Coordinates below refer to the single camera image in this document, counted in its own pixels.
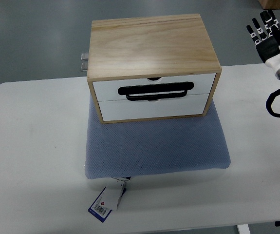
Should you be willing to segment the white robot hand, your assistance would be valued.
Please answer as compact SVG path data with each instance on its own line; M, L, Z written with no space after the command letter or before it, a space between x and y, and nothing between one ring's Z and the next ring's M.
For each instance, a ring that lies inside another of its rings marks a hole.
M280 80L280 23L277 20L272 10L262 11L260 13L261 20L265 26L267 34L261 28L256 18L252 19L252 22L257 29L257 33L252 29L250 25L246 28L256 45L257 52L267 67L272 68L277 79ZM275 38L273 35L273 27L275 27Z

